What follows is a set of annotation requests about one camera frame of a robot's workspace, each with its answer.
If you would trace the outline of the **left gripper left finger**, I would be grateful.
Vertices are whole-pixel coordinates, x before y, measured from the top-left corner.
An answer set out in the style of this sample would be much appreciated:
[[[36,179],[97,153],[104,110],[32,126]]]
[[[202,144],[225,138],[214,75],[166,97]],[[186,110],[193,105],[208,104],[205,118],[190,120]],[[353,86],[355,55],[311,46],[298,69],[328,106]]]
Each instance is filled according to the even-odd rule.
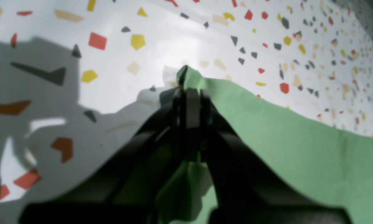
[[[91,177],[63,196],[29,204],[21,224],[158,224],[156,198],[184,160],[185,91],[159,95],[161,108]]]

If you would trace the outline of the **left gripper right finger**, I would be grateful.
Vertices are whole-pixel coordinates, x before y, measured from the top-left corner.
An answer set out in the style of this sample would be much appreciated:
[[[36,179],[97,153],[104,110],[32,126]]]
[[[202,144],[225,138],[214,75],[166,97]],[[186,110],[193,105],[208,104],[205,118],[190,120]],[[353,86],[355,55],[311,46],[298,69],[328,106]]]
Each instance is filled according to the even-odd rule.
[[[236,134],[205,90],[186,90],[186,133],[207,164],[217,208],[209,224],[350,224],[342,208],[305,198],[285,183]]]

